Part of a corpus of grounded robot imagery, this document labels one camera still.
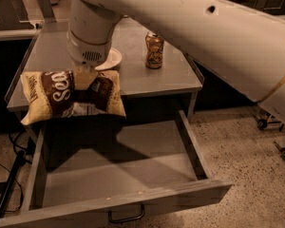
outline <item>white plate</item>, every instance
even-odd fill
[[[95,70],[101,71],[111,69],[118,63],[120,63],[122,61],[122,58],[122,54],[117,49],[112,47],[111,50],[108,52],[106,61],[99,66],[95,66]]]

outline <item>wooden drawer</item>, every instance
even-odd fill
[[[0,227],[103,227],[218,203],[232,183],[210,177],[183,111],[151,108],[45,123],[22,212]]]

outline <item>open drawer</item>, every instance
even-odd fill
[[[218,203],[182,110],[172,118],[108,115],[49,121],[40,131],[19,216],[0,227],[104,227]]]

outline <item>black metal pole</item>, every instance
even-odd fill
[[[0,197],[0,218],[2,216],[6,202],[8,200],[9,195],[10,195],[10,189],[13,186],[13,182],[15,181],[18,170],[19,170],[20,166],[25,163],[24,156],[25,156],[25,151],[23,151],[23,150],[19,151],[17,154],[16,160],[14,161],[13,166],[10,170],[9,178],[5,184],[5,188],[4,188],[3,193],[1,194],[1,197]]]

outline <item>table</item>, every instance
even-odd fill
[[[72,69],[67,51],[67,25],[67,22],[44,25],[24,62],[24,71]],[[144,65],[147,32],[145,27],[130,18],[124,18],[115,28],[112,46],[123,56],[116,67],[120,73],[122,98],[189,94],[186,100],[189,101],[187,118],[190,119],[197,93],[202,88],[202,78],[198,77],[199,72],[190,57],[187,57],[189,64],[181,51],[168,43],[164,45],[162,67],[147,68]],[[29,103],[19,79],[15,80],[11,92],[8,110],[15,113],[27,111]],[[31,133],[31,137],[36,141],[36,135]]]

